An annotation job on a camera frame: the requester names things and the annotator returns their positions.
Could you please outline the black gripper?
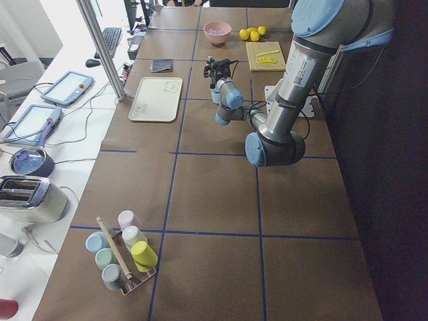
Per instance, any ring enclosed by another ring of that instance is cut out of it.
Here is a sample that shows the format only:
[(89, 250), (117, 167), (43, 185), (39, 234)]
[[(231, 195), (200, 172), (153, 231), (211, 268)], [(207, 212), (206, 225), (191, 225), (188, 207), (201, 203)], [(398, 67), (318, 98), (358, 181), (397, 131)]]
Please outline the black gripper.
[[(204, 70), (203, 70), (203, 76), (205, 78), (207, 78), (206, 73), (205, 73), (205, 67), (204, 67)], [(214, 79), (215, 79), (215, 87), (216, 87), (218, 80), (220, 80), (221, 78), (230, 78), (231, 77), (231, 71), (228, 72), (228, 71), (222, 70), (220, 72), (216, 72), (216, 71), (213, 70), (213, 76), (214, 76)]]

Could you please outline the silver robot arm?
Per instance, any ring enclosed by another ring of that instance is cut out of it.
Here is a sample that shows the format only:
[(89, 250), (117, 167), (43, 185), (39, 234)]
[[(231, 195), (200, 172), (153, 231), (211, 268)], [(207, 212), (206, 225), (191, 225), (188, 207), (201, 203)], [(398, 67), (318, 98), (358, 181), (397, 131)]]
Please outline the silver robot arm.
[(299, 1), (291, 16), (294, 33), (283, 78), (277, 83), (269, 114), (243, 107), (243, 97), (231, 79), (230, 60), (210, 57), (203, 75), (218, 104), (215, 120), (227, 125), (246, 120), (255, 132), (245, 139), (245, 153), (255, 167), (291, 165), (305, 153), (304, 139), (292, 127), (312, 86), (324, 75), (330, 58), (347, 51), (390, 42), (397, 1)]

